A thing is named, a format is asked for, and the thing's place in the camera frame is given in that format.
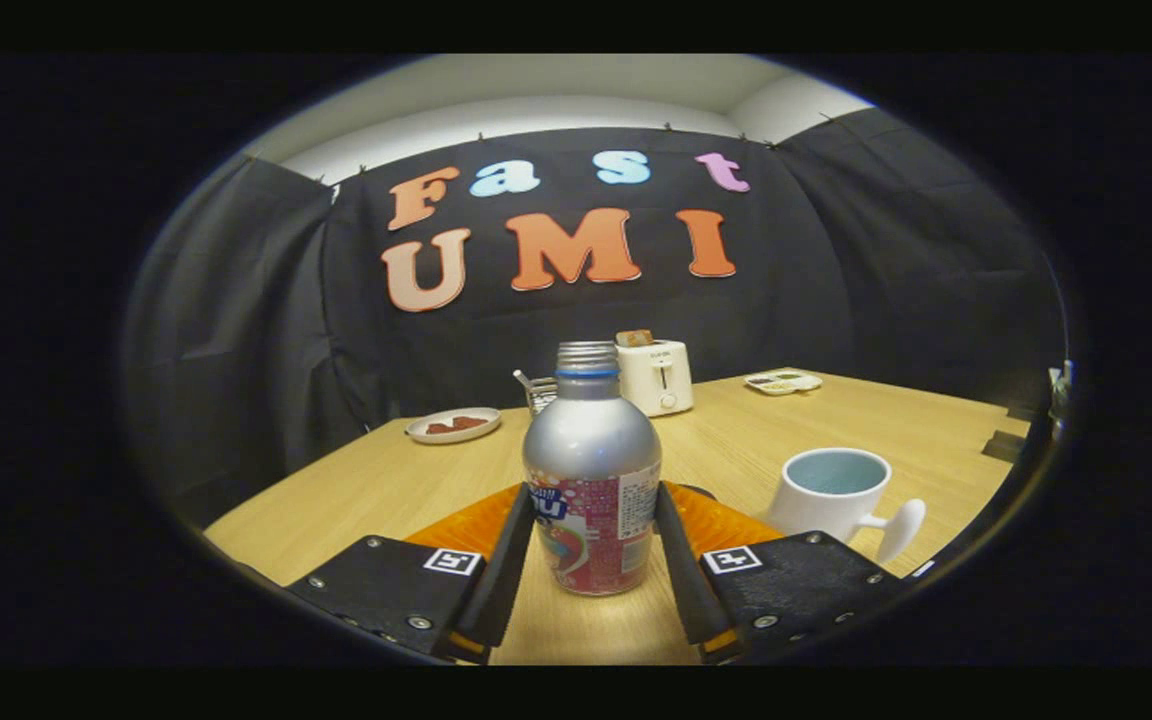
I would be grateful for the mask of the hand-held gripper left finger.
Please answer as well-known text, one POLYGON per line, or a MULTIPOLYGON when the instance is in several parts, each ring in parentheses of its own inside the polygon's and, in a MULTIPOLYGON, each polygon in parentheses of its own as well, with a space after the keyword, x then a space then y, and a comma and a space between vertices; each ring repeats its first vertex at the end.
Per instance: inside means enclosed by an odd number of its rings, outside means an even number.
POLYGON ((484 664, 505 639, 532 520, 529 488, 513 484, 406 539, 365 536, 287 589, 353 632, 484 664))

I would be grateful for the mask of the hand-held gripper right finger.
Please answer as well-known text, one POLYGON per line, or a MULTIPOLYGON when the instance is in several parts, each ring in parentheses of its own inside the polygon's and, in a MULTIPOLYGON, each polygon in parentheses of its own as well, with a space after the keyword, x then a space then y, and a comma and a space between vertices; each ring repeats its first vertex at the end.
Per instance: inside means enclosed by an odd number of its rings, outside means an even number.
POLYGON ((660 484, 655 505, 685 641, 704 664, 781 659, 905 592, 905 579, 820 530, 786 536, 670 482, 660 484))

